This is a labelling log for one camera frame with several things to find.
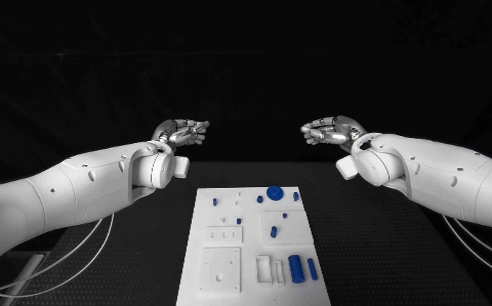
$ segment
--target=blue object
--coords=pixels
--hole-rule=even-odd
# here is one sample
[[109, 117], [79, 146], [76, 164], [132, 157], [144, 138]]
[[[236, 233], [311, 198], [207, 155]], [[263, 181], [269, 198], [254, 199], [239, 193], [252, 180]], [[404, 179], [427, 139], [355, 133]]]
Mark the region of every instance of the blue object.
[[289, 256], [289, 267], [290, 267], [290, 277], [293, 283], [303, 283], [305, 274], [302, 272], [300, 258], [299, 255]]
[[318, 274], [315, 273], [315, 263], [312, 262], [312, 259], [308, 259], [308, 265], [311, 270], [311, 277], [313, 280], [318, 280]]
[[279, 186], [272, 185], [267, 189], [266, 189], [266, 196], [273, 200], [273, 201], [279, 201], [283, 197], [283, 190]]

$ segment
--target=white cable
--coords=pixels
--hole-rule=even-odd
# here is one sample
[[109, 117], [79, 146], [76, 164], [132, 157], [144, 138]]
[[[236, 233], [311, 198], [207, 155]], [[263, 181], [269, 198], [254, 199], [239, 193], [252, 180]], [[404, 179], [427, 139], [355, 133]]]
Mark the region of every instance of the white cable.
[[31, 278], [36, 278], [43, 272], [46, 272], [47, 270], [50, 270], [76, 251], [76, 249], [85, 244], [86, 240], [89, 239], [92, 233], [95, 232], [95, 229], [99, 227], [99, 224], [102, 222], [102, 219], [99, 219], [99, 222], [98, 224], [95, 225], [93, 229], [92, 229], [92, 232], [89, 232], [86, 238], [83, 239], [83, 241], [80, 242], [80, 244], [75, 247], [75, 249], [49, 266], [46, 267], [43, 270], [40, 270], [37, 273], [34, 273], [33, 275], [27, 276], [27, 278], [19, 280], [19, 281], [14, 281], [13, 283], [4, 285], [4, 286], [0, 286], [0, 290], [4, 290], [6, 288], [17, 285], [19, 283], [21, 283], [23, 281], [27, 281], [29, 279]]
[[460, 240], [460, 242], [463, 243], [463, 246], [469, 249], [470, 253], [476, 256], [476, 258], [487, 265], [489, 268], [492, 268], [492, 265], [480, 258], [479, 254], [473, 251], [473, 249], [470, 249], [470, 247], [467, 246], [467, 244], [464, 243], [464, 241], [462, 240], [462, 237], [459, 237], [459, 234], [456, 232], [456, 230], [453, 229], [452, 225], [449, 224], [449, 221], [446, 219], [446, 216], [443, 216], [443, 219], [446, 220], [446, 223], [447, 223], [447, 226], [449, 226], [449, 229], [453, 231], [457, 239]]
[[0, 297], [11, 297], [11, 298], [19, 298], [19, 297], [34, 297], [36, 295], [44, 294], [47, 292], [50, 292], [52, 290], [54, 290], [56, 288], [59, 288], [60, 286], [63, 286], [72, 279], [75, 279], [77, 277], [77, 275], [86, 270], [88, 266], [92, 264], [93, 260], [96, 259], [103, 247], [105, 247], [105, 242], [108, 241], [108, 237], [111, 234], [111, 228], [112, 228], [112, 220], [115, 219], [115, 214], [111, 215], [111, 224], [109, 224], [109, 229], [108, 229], [108, 234], [105, 236], [105, 241], [102, 242], [101, 248], [92, 258], [92, 260], [89, 261], [89, 263], [85, 265], [85, 267], [80, 269], [79, 273], [70, 278], [67, 279], [63, 283], [60, 283], [57, 286], [54, 286], [53, 288], [50, 288], [49, 290], [43, 290], [43, 292], [34, 293], [34, 294], [29, 294], [29, 295], [8, 295], [8, 294], [1, 294], [0, 293]]
[[487, 249], [492, 251], [492, 248], [477, 239], [477, 237], [469, 232], [469, 229], [462, 225], [462, 222], [456, 220], [457, 225], [462, 227], [462, 229], [466, 231], [466, 233], [472, 236], [472, 238], [475, 239], [475, 241]]

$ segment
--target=blue disc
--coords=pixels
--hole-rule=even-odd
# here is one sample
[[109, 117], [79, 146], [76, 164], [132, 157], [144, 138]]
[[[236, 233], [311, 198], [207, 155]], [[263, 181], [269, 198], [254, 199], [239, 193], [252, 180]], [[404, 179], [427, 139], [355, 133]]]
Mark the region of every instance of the blue disc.
[[279, 186], [272, 185], [267, 189], [266, 189], [266, 196], [273, 200], [273, 201], [279, 201], [283, 197], [283, 190]]

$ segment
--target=table surface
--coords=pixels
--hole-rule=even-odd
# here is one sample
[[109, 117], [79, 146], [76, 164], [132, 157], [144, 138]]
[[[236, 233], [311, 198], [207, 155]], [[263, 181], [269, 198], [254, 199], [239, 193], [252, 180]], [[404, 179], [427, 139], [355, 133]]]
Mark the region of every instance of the table surface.
[[[185, 179], [115, 214], [105, 249], [57, 290], [24, 305], [175, 305], [198, 188], [298, 186], [329, 301], [338, 305], [490, 305], [417, 204], [334, 163], [191, 162]], [[95, 222], [67, 229], [44, 262], [83, 240]], [[79, 251], [34, 278], [23, 294], [57, 285], [88, 264], [109, 218]]]

